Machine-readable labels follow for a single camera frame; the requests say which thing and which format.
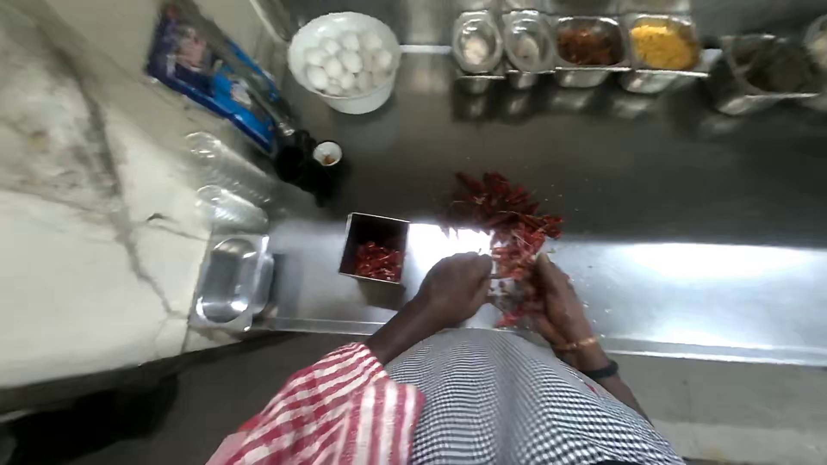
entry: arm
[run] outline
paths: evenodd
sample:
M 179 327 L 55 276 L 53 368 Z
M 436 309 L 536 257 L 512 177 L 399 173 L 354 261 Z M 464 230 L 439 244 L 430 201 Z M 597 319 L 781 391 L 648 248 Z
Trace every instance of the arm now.
M 535 320 L 540 334 L 553 347 L 593 338 L 594 334 L 589 320 L 583 313 L 583 305 L 577 298 L 568 276 L 548 260 L 546 254 L 542 254 L 537 260 L 537 268 L 539 285 L 543 288 L 546 304 L 545 314 L 539 315 Z M 574 368 L 584 372 L 599 370 L 609 365 L 609 357 L 598 343 L 573 351 L 559 352 L 558 356 Z M 638 412 L 647 421 L 649 420 L 632 395 L 632 390 L 620 379 L 620 375 L 615 374 L 596 381 L 615 399 Z

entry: red and white striped cloth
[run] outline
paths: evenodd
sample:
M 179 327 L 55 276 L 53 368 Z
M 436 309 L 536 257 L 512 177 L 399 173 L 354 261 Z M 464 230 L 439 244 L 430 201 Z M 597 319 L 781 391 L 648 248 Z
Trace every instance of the red and white striped cloth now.
M 348 344 L 294 373 L 207 465 L 407 463 L 424 403 L 365 344 Z

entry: floor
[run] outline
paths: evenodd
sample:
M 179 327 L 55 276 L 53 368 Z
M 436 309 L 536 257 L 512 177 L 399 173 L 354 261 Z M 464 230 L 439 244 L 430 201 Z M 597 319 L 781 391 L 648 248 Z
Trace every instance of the floor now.
M 352 336 L 305 334 L 179 374 L 165 421 L 72 465 L 205 463 L 293 371 Z M 656 427 L 688 458 L 727 463 L 826 464 L 827 371 L 817 368 L 617 356 Z

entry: steel countertop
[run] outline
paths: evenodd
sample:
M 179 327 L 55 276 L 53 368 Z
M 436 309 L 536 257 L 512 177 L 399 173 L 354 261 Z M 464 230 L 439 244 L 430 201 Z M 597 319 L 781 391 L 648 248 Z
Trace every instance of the steel countertop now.
M 450 56 L 405 54 L 391 100 L 328 108 L 289 76 L 284 94 L 351 169 L 324 208 L 281 185 L 270 250 L 284 258 L 268 329 L 372 333 L 442 256 L 487 247 L 435 224 L 453 173 L 497 170 L 560 214 L 547 242 L 611 352 L 827 365 L 827 119 L 795 106 L 716 113 L 701 82 L 658 96 L 617 83 L 483 96 L 454 87 Z M 405 289 L 337 274 L 350 212 L 412 225 Z M 468 324 L 490 328 L 484 307 Z

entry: black and white checkered shirt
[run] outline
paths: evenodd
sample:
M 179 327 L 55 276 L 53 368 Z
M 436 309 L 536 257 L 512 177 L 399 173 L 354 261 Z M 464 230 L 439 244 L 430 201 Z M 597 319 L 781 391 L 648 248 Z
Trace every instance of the black and white checkered shirt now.
M 412 463 L 683 463 L 637 412 L 513 333 L 442 332 L 386 369 L 425 395 Z

